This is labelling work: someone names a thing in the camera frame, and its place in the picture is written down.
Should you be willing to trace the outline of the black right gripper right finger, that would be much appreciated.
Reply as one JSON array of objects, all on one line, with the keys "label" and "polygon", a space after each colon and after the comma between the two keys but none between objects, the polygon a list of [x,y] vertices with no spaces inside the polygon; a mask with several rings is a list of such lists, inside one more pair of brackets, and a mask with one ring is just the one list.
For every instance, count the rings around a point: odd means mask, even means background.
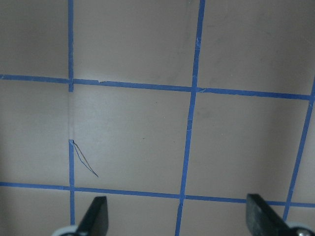
[{"label": "black right gripper right finger", "polygon": [[259,194],[247,194],[246,225],[252,236],[292,236],[292,229]]}]

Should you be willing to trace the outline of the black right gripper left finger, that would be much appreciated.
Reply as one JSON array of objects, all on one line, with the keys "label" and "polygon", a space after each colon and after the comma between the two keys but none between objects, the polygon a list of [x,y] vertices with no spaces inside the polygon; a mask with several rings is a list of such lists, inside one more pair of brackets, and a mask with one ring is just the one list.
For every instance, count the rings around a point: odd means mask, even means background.
[{"label": "black right gripper left finger", "polygon": [[105,236],[108,228],[107,198],[95,197],[75,233],[77,236]]}]

